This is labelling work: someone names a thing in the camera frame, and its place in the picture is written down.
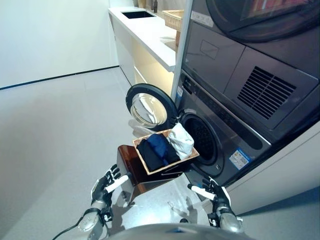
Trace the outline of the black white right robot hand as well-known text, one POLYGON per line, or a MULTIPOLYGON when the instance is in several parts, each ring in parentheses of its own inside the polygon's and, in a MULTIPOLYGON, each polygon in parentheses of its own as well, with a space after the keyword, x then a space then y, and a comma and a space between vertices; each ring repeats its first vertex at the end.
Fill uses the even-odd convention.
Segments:
POLYGON ((191 191, 209 199, 213 205, 213 212, 216 212, 218 208, 225 208, 227 212, 234 213, 231 209, 230 196, 224 186, 218 185, 211 176, 203 178, 202 183, 202 188, 191 183, 187 187, 191 191))

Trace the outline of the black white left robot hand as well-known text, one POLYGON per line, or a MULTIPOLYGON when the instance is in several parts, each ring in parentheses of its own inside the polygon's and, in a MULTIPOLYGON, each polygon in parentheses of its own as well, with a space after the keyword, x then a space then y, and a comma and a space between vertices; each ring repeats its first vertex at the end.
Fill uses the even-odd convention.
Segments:
POLYGON ((130 179, 130 173, 121 175, 117 164, 110 167, 91 189, 91 204, 103 202, 107 206, 112 205, 113 191, 130 179))

